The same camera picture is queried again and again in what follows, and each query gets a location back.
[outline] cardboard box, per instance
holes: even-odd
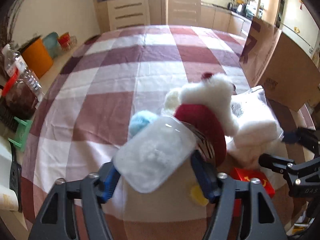
[[[276,26],[253,18],[240,65],[250,87],[298,111],[316,93],[320,72],[311,58]]]
[[[312,94],[312,97],[308,99],[308,104],[311,107],[315,107],[320,102],[320,88]]]

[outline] red bottle cap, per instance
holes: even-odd
[[[5,95],[12,88],[13,84],[17,81],[17,79],[18,79],[18,69],[16,69],[16,71],[14,72],[12,77],[4,85],[3,90],[2,90],[3,97],[5,97]]]

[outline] checkered tablecloth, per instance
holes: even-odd
[[[237,93],[246,91],[239,65],[244,44],[229,33],[161,25],[104,33],[80,46],[46,94],[28,137],[22,168],[28,229],[57,178],[82,179],[109,162],[127,141],[130,117],[140,110],[160,114],[170,89],[200,81],[203,72],[221,72],[230,76]],[[271,105],[284,130],[312,125],[305,108],[293,114]],[[282,151],[297,163],[305,161],[302,147],[282,146]],[[229,156],[222,169],[236,165]],[[120,179],[103,206],[114,239],[202,239],[213,206],[193,203],[189,193],[195,183],[188,161],[151,194],[140,194]],[[305,204],[288,197],[285,183],[276,187],[273,201],[284,225]],[[81,202],[76,204],[79,232],[86,239]]]

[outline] red container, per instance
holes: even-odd
[[[63,35],[61,35],[61,36],[58,38],[58,42],[59,42],[61,48],[63,48],[63,49],[68,48],[69,42],[70,42],[70,35],[69,35],[69,33],[64,33]]]
[[[267,179],[267,177],[263,172],[234,168],[230,172],[230,176],[233,179],[237,179],[241,181],[250,181],[252,178],[258,178],[260,179],[264,189],[266,190],[270,198],[273,198],[273,196],[276,193],[273,187],[271,186],[271,183],[269,182],[269,180]],[[241,214],[241,200],[236,199],[235,205],[233,207],[233,216],[240,217],[240,214]]]

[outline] plastic bag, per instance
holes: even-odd
[[[123,145],[113,159],[136,191],[156,190],[196,147],[192,131],[172,116],[161,116]]]
[[[2,96],[12,114],[19,119],[30,119],[36,111],[38,99],[28,85],[18,79],[18,70],[5,84]]]
[[[231,108],[240,128],[233,138],[226,137],[227,152],[242,168],[258,168],[259,156],[282,140],[283,130],[268,106],[262,86],[232,96]]]

